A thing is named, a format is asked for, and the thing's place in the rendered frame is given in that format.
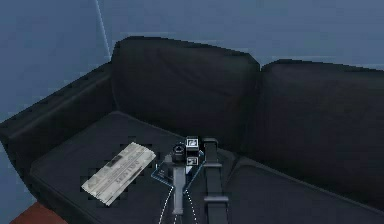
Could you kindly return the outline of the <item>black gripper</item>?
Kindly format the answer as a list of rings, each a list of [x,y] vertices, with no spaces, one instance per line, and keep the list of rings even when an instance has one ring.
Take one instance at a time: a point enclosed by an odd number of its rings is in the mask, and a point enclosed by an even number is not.
[[[173,162],[173,186],[174,186],[174,203],[173,203],[173,214],[183,214],[183,188],[185,186],[185,146],[178,144],[173,148],[172,155]],[[197,215],[194,209],[194,204],[189,191],[186,191],[186,196],[189,202],[191,214],[193,217],[193,224],[199,224]],[[172,214],[172,199],[173,199],[173,188],[170,187],[166,198],[162,205],[158,224],[174,224],[175,216]]]

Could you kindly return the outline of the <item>dark blue-edged notepad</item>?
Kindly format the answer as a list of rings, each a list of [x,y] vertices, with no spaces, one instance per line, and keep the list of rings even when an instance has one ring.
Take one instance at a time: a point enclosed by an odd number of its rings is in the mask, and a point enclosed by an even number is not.
[[[181,161],[176,160],[175,153],[171,152],[158,164],[156,169],[152,172],[151,177],[173,187],[173,169],[175,167],[183,166],[185,171],[185,185],[183,187],[183,192],[186,192],[197,177],[204,162],[205,158],[202,151],[199,151],[196,156],[187,157]]]

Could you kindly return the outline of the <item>grey folded newspaper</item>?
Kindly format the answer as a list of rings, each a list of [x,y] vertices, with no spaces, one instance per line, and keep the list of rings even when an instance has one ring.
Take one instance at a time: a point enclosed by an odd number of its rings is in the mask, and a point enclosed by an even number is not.
[[[135,142],[92,175],[81,188],[110,206],[135,178],[156,158],[156,154]]]

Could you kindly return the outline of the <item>black sofa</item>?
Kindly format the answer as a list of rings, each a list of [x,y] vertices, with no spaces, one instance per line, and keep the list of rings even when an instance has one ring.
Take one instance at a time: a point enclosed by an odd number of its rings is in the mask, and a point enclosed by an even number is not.
[[[11,164],[54,221],[158,224],[151,177],[187,136],[215,138],[230,224],[384,224],[384,71],[128,37],[112,59],[0,123]],[[81,186],[127,145],[156,158],[106,206]],[[189,193],[204,224],[200,172]]]

